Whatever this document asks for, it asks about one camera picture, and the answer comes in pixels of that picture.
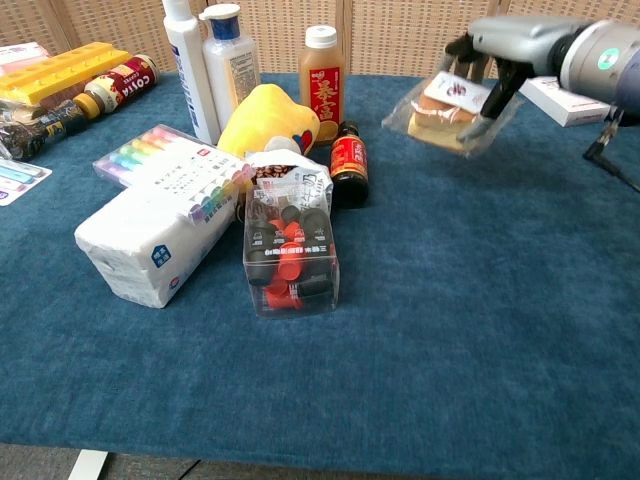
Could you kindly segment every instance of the red cap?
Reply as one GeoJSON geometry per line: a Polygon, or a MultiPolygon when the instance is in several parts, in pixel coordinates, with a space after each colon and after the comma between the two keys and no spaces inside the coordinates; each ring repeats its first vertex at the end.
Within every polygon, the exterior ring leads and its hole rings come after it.
{"type": "Polygon", "coordinates": [[[302,300],[296,295],[290,295],[288,289],[284,295],[274,295],[267,291],[265,292],[265,296],[267,297],[267,305],[274,310],[278,308],[295,308],[296,310],[300,310],[302,308],[302,300]]]}
{"type": "Polygon", "coordinates": [[[304,230],[295,220],[284,229],[284,238],[290,242],[304,242],[304,230]]]}
{"type": "Polygon", "coordinates": [[[264,289],[272,295],[285,295],[289,292],[289,284],[284,278],[278,275],[278,272],[275,272],[271,279],[271,283],[264,287],[264,289]]]}
{"type": "Polygon", "coordinates": [[[292,282],[302,273],[303,249],[302,244],[296,242],[287,242],[280,247],[278,274],[285,280],[292,282]]]}
{"type": "Polygon", "coordinates": [[[274,227],[276,227],[278,230],[281,230],[284,232],[284,228],[286,227],[284,220],[282,220],[281,218],[276,218],[274,220],[269,220],[269,223],[271,225],[273,225],[274,227]]]}

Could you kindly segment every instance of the woven wall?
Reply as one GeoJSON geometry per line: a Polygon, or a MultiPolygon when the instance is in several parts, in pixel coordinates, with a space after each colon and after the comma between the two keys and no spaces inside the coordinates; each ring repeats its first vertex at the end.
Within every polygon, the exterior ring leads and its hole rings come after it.
{"type": "MultiPolygon", "coordinates": [[[[444,45],[491,5],[509,14],[613,18],[640,24],[638,0],[238,0],[242,26],[258,42],[263,72],[295,72],[307,26],[329,23],[357,74],[428,75],[444,45]]],[[[207,0],[190,0],[194,14],[207,0]]],[[[175,63],[161,0],[0,0],[0,43],[37,41],[61,53],[103,41],[146,53],[165,71],[175,63]]],[[[203,37],[208,28],[202,24],[203,37]]]]}
{"type": "Polygon", "coordinates": [[[1,0],[0,44],[37,41],[49,52],[57,53],[58,42],[38,7],[34,0],[1,0]]]}

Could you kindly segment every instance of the yellow plush toy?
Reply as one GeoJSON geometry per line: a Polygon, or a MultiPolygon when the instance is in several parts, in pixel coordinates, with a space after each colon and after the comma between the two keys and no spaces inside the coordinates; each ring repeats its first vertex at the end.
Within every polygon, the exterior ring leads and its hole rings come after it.
{"type": "Polygon", "coordinates": [[[279,86],[256,86],[236,108],[218,141],[224,152],[248,153],[285,148],[306,155],[318,136],[320,120],[298,105],[279,86]]]}

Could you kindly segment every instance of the grey floor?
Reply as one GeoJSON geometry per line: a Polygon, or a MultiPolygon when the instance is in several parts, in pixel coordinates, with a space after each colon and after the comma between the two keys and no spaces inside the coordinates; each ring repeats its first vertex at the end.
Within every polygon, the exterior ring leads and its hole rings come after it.
{"type": "MultiPolygon", "coordinates": [[[[0,443],[0,479],[67,480],[78,450],[0,443]]],[[[110,454],[100,480],[178,480],[194,460],[110,454]]],[[[230,463],[199,463],[184,480],[404,480],[420,477],[315,472],[230,463]]]]}

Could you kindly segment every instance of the white bottle cap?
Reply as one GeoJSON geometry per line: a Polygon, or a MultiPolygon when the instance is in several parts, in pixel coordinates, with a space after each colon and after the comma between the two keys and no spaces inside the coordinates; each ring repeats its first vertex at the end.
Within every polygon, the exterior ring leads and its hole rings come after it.
{"type": "Polygon", "coordinates": [[[331,48],[338,44],[338,32],[330,25],[307,28],[304,44],[309,48],[331,48]]]}
{"type": "Polygon", "coordinates": [[[199,17],[200,20],[226,20],[237,17],[240,14],[240,5],[235,3],[216,3],[204,9],[199,17]]]}
{"type": "Polygon", "coordinates": [[[162,0],[162,5],[169,20],[183,22],[193,17],[189,0],[162,0]]]}

